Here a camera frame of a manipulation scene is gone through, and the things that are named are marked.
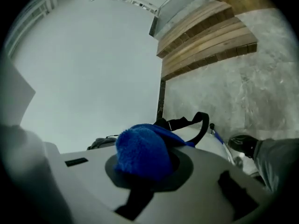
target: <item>concrete floor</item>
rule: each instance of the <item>concrete floor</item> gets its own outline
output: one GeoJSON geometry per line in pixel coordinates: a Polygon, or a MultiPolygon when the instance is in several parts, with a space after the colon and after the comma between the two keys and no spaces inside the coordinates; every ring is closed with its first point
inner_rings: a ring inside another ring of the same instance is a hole
{"type": "MultiPolygon", "coordinates": [[[[277,9],[238,15],[258,39],[257,52],[223,60],[166,82],[166,119],[206,112],[227,141],[248,133],[258,139],[299,137],[298,44],[277,9]]],[[[244,158],[244,171],[254,172],[244,158]]]]}

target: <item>black shoe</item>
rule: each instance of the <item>black shoe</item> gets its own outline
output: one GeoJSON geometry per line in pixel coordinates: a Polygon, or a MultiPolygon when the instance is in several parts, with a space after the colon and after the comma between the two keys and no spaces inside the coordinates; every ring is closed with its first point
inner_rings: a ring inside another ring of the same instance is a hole
{"type": "Polygon", "coordinates": [[[239,134],[231,137],[228,140],[228,146],[230,146],[233,150],[244,153],[245,156],[249,158],[253,158],[253,153],[256,148],[257,139],[246,135],[239,134]]]}

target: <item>person's leg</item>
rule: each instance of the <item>person's leg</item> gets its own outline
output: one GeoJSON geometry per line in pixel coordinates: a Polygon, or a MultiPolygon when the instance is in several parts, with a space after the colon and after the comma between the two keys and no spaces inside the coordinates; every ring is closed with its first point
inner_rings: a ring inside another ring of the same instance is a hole
{"type": "Polygon", "coordinates": [[[281,188],[299,158],[299,139],[257,140],[242,134],[230,138],[228,145],[253,158],[265,184],[272,192],[281,188]]]}

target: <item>gray pant leg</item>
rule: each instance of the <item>gray pant leg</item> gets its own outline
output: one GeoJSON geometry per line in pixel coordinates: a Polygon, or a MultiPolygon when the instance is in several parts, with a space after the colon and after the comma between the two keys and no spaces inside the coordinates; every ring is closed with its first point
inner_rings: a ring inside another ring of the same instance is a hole
{"type": "Polygon", "coordinates": [[[272,192],[281,188],[298,158],[299,139],[259,141],[253,155],[260,175],[272,192]]]}

